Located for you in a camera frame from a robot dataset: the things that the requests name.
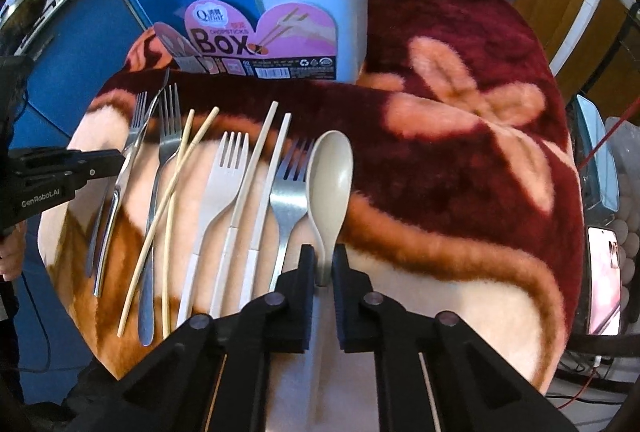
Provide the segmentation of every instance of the metal spoon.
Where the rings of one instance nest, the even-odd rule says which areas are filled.
[[[338,234],[351,194],[353,152],[349,139],[337,130],[325,132],[316,142],[306,171],[306,200],[311,227],[316,236],[318,266],[309,352],[305,355],[306,430],[313,427],[320,382],[320,364],[328,329],[333,294],[328,285]]]

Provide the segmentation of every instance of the person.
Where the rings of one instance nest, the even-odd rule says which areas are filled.
[[[26,221],[20,222],[8,237],[0,241],[0,377],[20,403],[24,403],[24,394],[18,372],[20,350],[14,325],[18,299],[13,281],[22,272],[26,230]]]

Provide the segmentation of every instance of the red cable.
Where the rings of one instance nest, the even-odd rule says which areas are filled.
[[[591,370],[591,375],[589,376],[589,379],[587,380],[587,382],[582,386],[582,388],[578,391],[578,394],[576,394],[575,396],[573,396],[569,401],[567,401],[566,403],[563,403],[562,405],[556,407],[558,410],[562,410],[563,408],[571,405],[573,402],[575,402],[575,400],[577,400],[578,398],[580,398],[580,396],[582,395],[582,393],[587,390],[589,384],[591,383],[591,380],[593,380],[593,377],[596,375],[596,370],[592,369]]]
[[[586,158],[584,158],[582,160],[582,163],[580,163],[578,165],[578,170],[582,170],[582,168],[589,162],[589,160],[596,154],[596,152],[598,151],[598,149],[604,145],[604,142],[607,141],[607,139],[609,139],[609,136],[611,136],[616,129],[622,125],[623,122],[626,122],[626,120],[628,120],[629,118],[631,118],[635,113],[636,110],[638,110],[638,107],[640,107],[640,96],[638,96],[636,98],[636,100],[629,105],[626,108],[626,111],[622,113],[622,116],[620,116],[620,119],[616,122],[616,124],[611,127],[611,129],[609,130],[609,132],[607,132],[604,136],[604,138],[602,138],[598,144],[593,148],[593,150],[591,152],[589,152],[589,154],[587,155]]]

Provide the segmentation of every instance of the white chopstick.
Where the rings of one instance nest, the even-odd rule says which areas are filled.
[[[242,280],[240,302],[238,304],[239,310],[242,310],[242,308],[254,297],[255,271],[258,266],[258,254],[260,253],[260,240],[262,239],[264,220],[267,215],[267,208],[269,207],[269,195],[271,194],[271,186],[273,185],[273,179],[275,178],[276,170],[278,169],[282,147],[284,146],[287,131],[289,130],[290,120],[291,113],[288,112],[282,119],[278,139],[276,140],[276,145],[273,148],[273,154],[271,155],[271,162],[269,163],[267,177],[265,178],[264,186],[262,187],[260,205],[258,206],[258,212],[255,216],[254,232],[251,236],[251,245],[246,256],[246,265],[244,266],[244,279]]]
[[[184,168],[187,161],[191,157],[191,154],[196,150],[200,140],[204,138],[204,135],[208,131],[209,127],[216,119],[216,116],[220,112],[220,109],[214,107],[213,110],[207,116],[207,119],[202,123],[199,131],[193,137],[193,141],[191,141],[187,152],[184,154],[184,158],[178,166],[175,168],[174,175],[171,177],[171,181],[167,185],[167,188],[162,196],[162,200],[160,201],[158,208],[156,209],[156,216],[154,217],[151,226],[149,227],[149,231],[146,232],[145,242],[142,245],[142,250],[140,250],[140,255],[138,256],[138,263],[136,264],[136,269],[133,272],[133,277],[131,278],[131,282],[129,284],[129,291],[127,291],[127,297],[124,301],[124,307],[122,308],[122,314],[120,315],[120,323],[118,324],[118,337],[122,337],[124,334],[124,328],[127,325],[127,318],[129,318],[129,311],[131,310],[131,303],[133,302],[133,295],[136,292],[136,286],[140,280],[140,275],[142,274],[142,269],[145,265],[146,254],[151,248],[152,243],[154,242],[154,237],[156,236],[156,230],[158,229],[158,224],[162,219],[162,214],[166,210],[167,205],[169,204],[169,199],[171,199],[171,194],[174,192],[175,186],[178,183],[178,176],[180,172]]]
[[[187,116],[182,131],[182,139],[180,140],[180,148],[176,157],[176,164],[179,165],[184,159],[184,153],[189,144],[189,136],[191,134],[191,125],[193,125],[193,117],[195,110],[191,109]],[[169,211],[166,215],[166,229],[164,231],[164,268],[162,268],[162,337],[167,338],[171,333],[171,313],[169,308],[169,260],[171,257],[172,235],[174,233],[174,212],[175,212],[176,193],[171,194],[169,201]]]
[[[258,161],[260,160],[260,154],[264,143],[267,141],[271,123],[276,115],[278,109],[278,102],[271,102],[271,107],[267,113],[267,117],[264,119],[258,141],[255,142],[254,151],[251,154],[251,159],[246,168],[246,173],[242,179],[242,185],[240,186],[240,192],[236,199],[236,206],[231,215],[231,224],[226,232],[225,243],[222,248],[222,256],[220,257],[220,264],[218,265],[218,274],[216,275],[216,283],[213,287],[213,295],[211,297],[211,306],[209,307],[209,315],[212,318],[220,318],[222,312],[222,301],[225,296],[226,281],[229,277],[229,269],[231,266],[231,258],[234,254],[234,248],[236,247],[236,237],[238,236],[238,228],[240,226],[240,219],[242,218],[242,212],[246,204],[247,197],[249,196],[249,190],[251,183],[254,180],[255,170],[258,167]]]

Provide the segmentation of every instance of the pan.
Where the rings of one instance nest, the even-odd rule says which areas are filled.
[[[48,0],[15,0],[0,14],[0,56],[13,55],[41,17]]]

